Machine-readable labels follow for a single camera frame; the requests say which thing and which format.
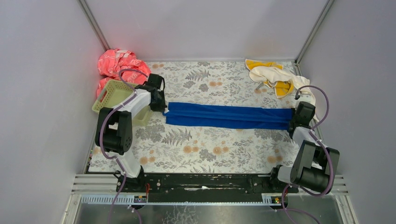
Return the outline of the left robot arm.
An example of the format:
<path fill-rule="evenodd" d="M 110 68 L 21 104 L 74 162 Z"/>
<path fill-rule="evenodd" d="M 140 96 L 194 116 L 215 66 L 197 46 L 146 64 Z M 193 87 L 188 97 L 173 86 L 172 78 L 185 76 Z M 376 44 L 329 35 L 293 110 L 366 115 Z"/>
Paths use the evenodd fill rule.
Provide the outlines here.
<path fill-rule="evenodd" d="M 99 109 L 95 144 L 107 159 L 116 160 L 124 177 L 137 181 L 144 171 L 132 152 L 133 119 L 144 109 L 165 112 L 165 80 L 150 74 L 147 81 L 136 87 L 126 82 L 123 85 L 127 89 L 126 98 Z"/>

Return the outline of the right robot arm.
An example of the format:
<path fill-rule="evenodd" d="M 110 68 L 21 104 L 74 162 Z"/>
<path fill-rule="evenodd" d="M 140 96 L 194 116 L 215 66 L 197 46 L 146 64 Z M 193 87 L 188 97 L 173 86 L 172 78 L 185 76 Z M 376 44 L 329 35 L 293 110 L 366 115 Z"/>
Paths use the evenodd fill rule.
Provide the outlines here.
<path fill-rule="evenodd" d="M 299 151 L 292 167 L 278 165 L 271 170 L 269 188 L 280 192 L 287 184 L 309 190 L 312 194 L 328 194 L 333 186 L 339 151 L 326 146 L 310 126 L 316 107 L 299 102 L 289 123 L 288 133 Z"/>

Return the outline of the blue towel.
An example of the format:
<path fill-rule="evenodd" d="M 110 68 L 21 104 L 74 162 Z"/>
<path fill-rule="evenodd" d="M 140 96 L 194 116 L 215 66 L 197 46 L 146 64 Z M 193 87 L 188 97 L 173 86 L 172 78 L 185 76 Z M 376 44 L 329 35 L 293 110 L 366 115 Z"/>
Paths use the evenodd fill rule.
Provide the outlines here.
<path fill-rule="evenodd" d="M 287 130 L 293 109 L 170 102 L 163 115 L 176 126 Z"/>

